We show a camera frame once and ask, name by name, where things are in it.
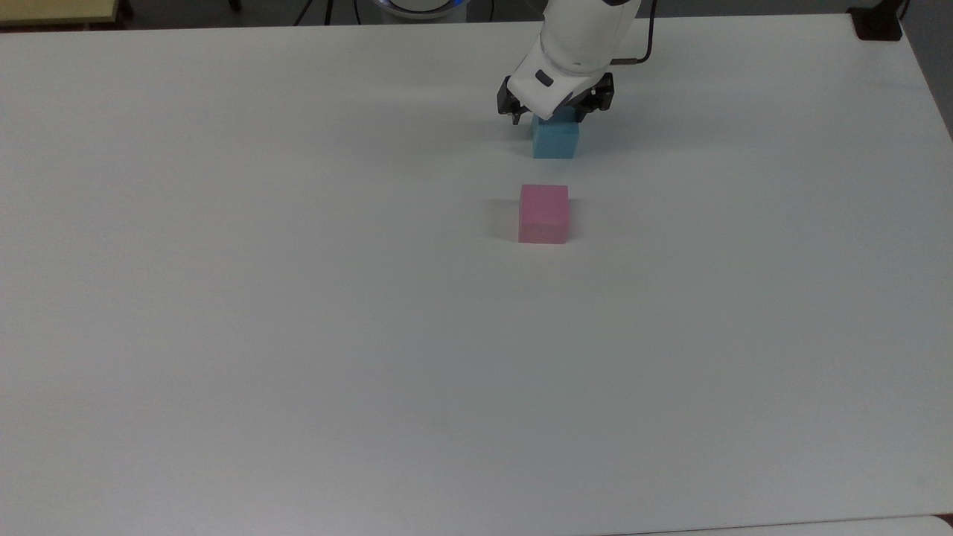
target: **black object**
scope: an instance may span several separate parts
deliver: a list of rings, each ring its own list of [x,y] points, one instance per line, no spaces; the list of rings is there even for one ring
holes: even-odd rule
[[[652,9],[649,11],[649,38],[645,45],[645,55],[643,57],[618,57],[609,62],[609,65],[638,65],[645,63],[652,55],[652,37],[655,35],[655,13],[659,6],[659,0],[652,0]]]
[[[314,1],[314,0],[308,0],[307,2],[304,3],[304,8],[301,8],[301,13],[298,14],[298,18],[296,18],[296,19],[294,20],[294,24],[292,24],[292,26],[297,26],[297,25],[301,24],[301,19],[304,18],[304,14],[308,12],[308,8],[311,6],[311,3],[312,3],[313,1]],[[328,0],[328,11],[331,10],[331,5],[332,5],[333,3],[334,3],[334,2],[333,2],[332,0]]]
[[[509,81],[509,76],[503,78],[503,85],[499,87],[499,91],[497,92],[497,112],[500,115],[511,116],[513,118],[513,124],[518,125],[519,117],[529,112],[530,109],[519,104],[519,99],[510,93],[510,90],[506,87],[506,83]]]
[[[510,90],[506,87],[506,83],[509,81],[509,76],[503,78],[503,85],[499,87],[497,92],[497,112],[501,115],[510,115],[513,118],[513,124],[518,125],[519,117],[529,112],[529,109],[520,104],[519,99],[510,93]],[[612,97],[615,94],[616,86],[613,84],[612,73],[607,72],[595,86],[574,98],[567,96],[566,102],[559,106],[572,106],[576,110],[576,122],[581,123],[589,113],[596,110],[609,110],[609,107],[612,106]]]
[[[543,86],[546,86],[547,88],[553,85],[553,79],[550,78],[549,75],[546,74],[546,72],[542,69],[537,71],[537,80],[539,80],[539,83]]]
[[[119,13],[127,20],[133,20],[135,18],[135,10],[132,9],[132,4],[129,3],[129,0],[119,0]]]
[[[883,0],[873,8],[850,8],[854,31],[863,41],[900,41],[903,30],[897,10],[904,0]]]

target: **blue cube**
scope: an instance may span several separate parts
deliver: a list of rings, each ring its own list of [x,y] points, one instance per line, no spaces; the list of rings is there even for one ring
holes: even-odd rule
[[[576,110],[559,108],[547,121],[533,116],[533,158],[572,158],[578,141]]]

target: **gray floor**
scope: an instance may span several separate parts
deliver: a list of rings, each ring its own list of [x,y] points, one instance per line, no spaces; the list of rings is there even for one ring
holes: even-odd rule
[[[243,0],[235,13],[228,0],[131,0],[135,19],[130,29],[290,26],[306,0]],[[329,0],[314,0],[302,26],[320,25]],[[472,0],[468,18],[486,21],[492,0]],[[379,23],[372,0],[356,0],[364,24]],[[539,19],[546,0],[496,0],[496,21]],[[651,2],[643,0],[639,16]],[[659,0],[659,17],[784,13],[843,13],[851,6],[873,6],[876,0]],[[356,24],[351,0],[337,0],[333,25]],[[937,100],[946,128],[953,133],[953,0],[912,0],[903,21],[923,74]]]

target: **pink cube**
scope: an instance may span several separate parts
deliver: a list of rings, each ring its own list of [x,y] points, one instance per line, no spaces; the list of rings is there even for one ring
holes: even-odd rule
[[[519,194],[519,241],[564,244],[569,239],[569,187],[524,184]]]

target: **wooden surface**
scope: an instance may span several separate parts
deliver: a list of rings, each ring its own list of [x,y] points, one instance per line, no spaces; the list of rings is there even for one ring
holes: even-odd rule
[[[118,4],[118,0],[3,0],[0,26],[111,22]]]
[[[495,103],[537,32],[0,35],[0,533],[950,511],[953,144],[908,43],[659,20],[539,161]],[[567,244],[516,242],[524,183]]]

